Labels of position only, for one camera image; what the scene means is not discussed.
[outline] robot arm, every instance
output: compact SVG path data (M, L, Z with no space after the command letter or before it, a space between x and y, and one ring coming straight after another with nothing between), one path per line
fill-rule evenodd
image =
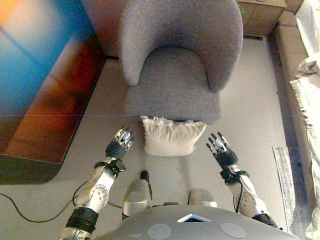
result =
M105 160L94 166L94 171L76 200L75 209L58 240L90 240L96 229L99 213L106 206L109 191L119 172L126 168L122 157L131 147L134 137L123 126L105 150Z
M208 143L206 145L222 168L220 175L233 195L235 212L277 228L266 204L258 197L249 174L238 168L236 154L230 149L226 138L220 132L218 135L222 141L212 133L213 139L210 137L208 139L213 147Z

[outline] white fabric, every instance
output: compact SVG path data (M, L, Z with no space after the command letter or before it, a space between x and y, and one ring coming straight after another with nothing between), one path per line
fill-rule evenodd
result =
M311 154L311 170L316 207L312 212L311 224L305 235L313 240L320 239L320 53L304 60L296 69L296 77L291 81L299 107L307 125L307 137Z
M320 50L319 2L319 0L304 0L298 12L295 14L297 26L308 56Z
M198 121L173 122L163 117L141 116L145 130L144 151L161 157L182 157L191 154L196 141L206 129Z

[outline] glass panel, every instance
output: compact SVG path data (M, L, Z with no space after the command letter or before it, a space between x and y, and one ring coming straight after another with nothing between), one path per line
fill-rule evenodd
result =
M61 163L104 62L79 0L0 1L0 154Z

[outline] gray chair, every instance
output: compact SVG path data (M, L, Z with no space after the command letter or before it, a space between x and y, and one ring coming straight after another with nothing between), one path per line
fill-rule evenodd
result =
M242 40L235 0L128 0L119 28L126 114L212 124Z

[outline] chair seat cushion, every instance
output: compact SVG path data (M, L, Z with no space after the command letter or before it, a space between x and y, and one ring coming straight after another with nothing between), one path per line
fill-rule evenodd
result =
M147 57L138 85L129 87L125 113L212 124L221 115L220 95L210 90L195 52L164 47Z
M278 26L278 32L285 53L304 54L306 52L297 27Z

